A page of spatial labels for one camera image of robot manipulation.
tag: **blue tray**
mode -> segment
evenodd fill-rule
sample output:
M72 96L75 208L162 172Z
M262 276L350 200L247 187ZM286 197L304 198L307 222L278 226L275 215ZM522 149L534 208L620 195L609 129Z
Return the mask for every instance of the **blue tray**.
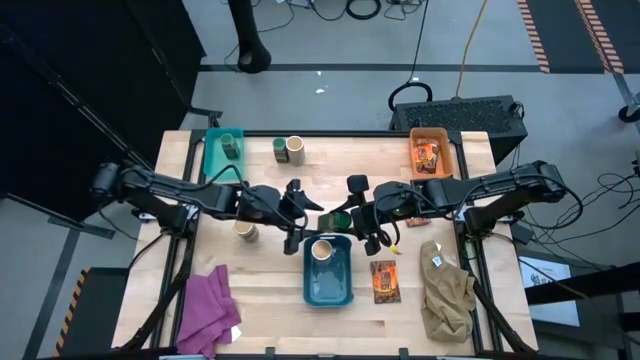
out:
M237 159L227 159L222 146L220 145L220 137L224 134L231 134L236 139L240 156ZM244 178L244 130L240 128L211 128L207 130L207 137L204 147L204 173L210 178L216 175L220 170L229 164L235 165L240 172L240 176ZM216 180L217 183L237 183L238 177L232 169L225 171Z
M333 246L327 265L316 264L311 246L317 240ZM316 307L341 307L353 300L351 291L351 240L341 235L313 236L304 242L304 301Z

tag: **black curtain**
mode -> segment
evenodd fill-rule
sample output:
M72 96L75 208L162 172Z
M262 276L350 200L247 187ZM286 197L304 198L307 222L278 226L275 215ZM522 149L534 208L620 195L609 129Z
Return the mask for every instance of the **black curtain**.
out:
M164 132L177 129L190 106L204 54L180 0L11 1L0 4L2 24L118 139L155 164ZM88 189L97 165L126 151L1 42L0 57L9 151L0 155L0 191L83 220L95 211ZM41 186L31 186L36 179Z

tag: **yellow cable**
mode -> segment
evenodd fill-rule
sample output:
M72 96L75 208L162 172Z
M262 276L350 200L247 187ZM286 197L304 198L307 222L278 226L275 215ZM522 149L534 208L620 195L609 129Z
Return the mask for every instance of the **yellow cable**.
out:
M484 0L482 2L482 7L480 8L480 12L478 12L478 17L476 17L476 23L473 24L471 35L469 35L469 40L467 40L467 46L464 47L464 55L462 55L462 65L460 65L460 74L458 75L458 86L456 87L456 96L458 96L458 93L460 92L460 85L462 84L462 74L464 73L464 63L467 61L467 52L469 51L471 41L473 40L473 35L476 33L476 29L478 28L478 24L480 23L480 18L482 18L484 8L487 6L487 2L489 2L489 0Z

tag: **small cup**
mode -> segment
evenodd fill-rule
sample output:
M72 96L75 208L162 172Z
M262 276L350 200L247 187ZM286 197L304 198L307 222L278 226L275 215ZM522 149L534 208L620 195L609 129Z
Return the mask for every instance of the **small cup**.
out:
M300 136L290 136L287 139L287 154L293 166L304 164L304 141Z
M316 240L311 245L311 255L317 265L327 265L331 262L331 257L333 256L333 246L327 240Z
M258 228L252 223L236 220L233 224L233 231L246 242L258 240Z

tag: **khaki cloth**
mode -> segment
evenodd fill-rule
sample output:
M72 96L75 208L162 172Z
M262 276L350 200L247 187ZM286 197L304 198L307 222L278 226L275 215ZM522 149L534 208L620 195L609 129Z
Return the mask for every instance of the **khaki cloth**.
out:
M474 278L447 263L434 241L420 247L420 270L425 292L422 322L427 336L438 341L465 342L473 326L469 311L476 307Z

